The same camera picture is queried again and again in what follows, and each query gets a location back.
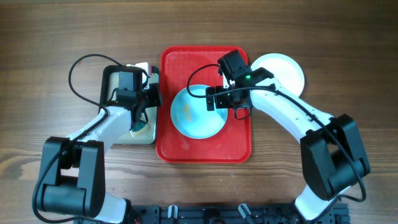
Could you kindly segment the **yellow green sponge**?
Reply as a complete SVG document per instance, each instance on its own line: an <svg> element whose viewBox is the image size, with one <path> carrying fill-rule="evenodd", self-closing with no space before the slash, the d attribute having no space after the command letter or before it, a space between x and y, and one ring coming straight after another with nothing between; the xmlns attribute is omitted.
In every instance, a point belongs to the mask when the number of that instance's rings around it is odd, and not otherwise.
<svg viewBox="0 0 398 224"><path fill-rule="evenodd" d="M131 136L139 136L149 129L147 122L140 120L136 125L130 130Z"/></svg>

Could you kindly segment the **light blue plate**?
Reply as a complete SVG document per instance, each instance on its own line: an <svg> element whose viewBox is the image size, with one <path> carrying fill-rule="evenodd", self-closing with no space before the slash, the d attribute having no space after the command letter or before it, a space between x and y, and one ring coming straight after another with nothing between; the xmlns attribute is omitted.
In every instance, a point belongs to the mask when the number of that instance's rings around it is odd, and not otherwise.
<svg viewBox="0 0 398 224"><path fill-rule="evenodd" d="M173 99L170 117L173 125L184 136L206 139L221 131L228 119L228 110L208 111L205 98L192 97L184 88Z"/></svg>

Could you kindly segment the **white plate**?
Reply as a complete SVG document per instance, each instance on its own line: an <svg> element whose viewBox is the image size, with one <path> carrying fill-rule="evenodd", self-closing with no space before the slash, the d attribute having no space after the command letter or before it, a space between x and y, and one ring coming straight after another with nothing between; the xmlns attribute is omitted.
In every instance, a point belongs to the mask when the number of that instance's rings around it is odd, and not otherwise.
<svg viewBox="0 0 398 224"><path fill-rule="evenodd" d="M251 69L265 68L271 72L285 89L299 97L305 87L305 76L300 65L284 54L271 53L256 59Z"/></svg>

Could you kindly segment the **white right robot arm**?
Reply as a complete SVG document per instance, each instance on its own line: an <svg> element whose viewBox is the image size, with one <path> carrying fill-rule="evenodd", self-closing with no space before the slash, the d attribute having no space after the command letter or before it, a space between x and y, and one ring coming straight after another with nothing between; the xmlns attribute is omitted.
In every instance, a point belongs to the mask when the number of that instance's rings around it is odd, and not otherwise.
<svg viewBox="0 0 398 224"><path fill-rule="evenodd" d="M359 129L347 114L334 117L300 99L305 86L302 69L283 54L266 54L248 65L238 50L217 61L223 85L206 89L207 107L257 109L268 114L300 144L306 181L294 208L301 222L318 221L345 191L359 185L363 202L363 177L370 164Z"/></svg>

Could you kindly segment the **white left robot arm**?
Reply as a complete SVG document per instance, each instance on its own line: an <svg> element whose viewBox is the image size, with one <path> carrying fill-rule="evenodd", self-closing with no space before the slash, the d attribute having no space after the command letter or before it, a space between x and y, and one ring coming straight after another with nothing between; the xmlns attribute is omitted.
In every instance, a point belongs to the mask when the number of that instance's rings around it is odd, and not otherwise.
<svg viewBox="0 0 398 224"><path fill-rule="evenodd" d="M130 201L106 192L104 155L129 131L151 123L146 110L162 105L160 73L155 67L110 66L103 72L97 116L65 138L44 142L39 179L32 195L35 216L65 215L62 222L124 223Z"/></svg>

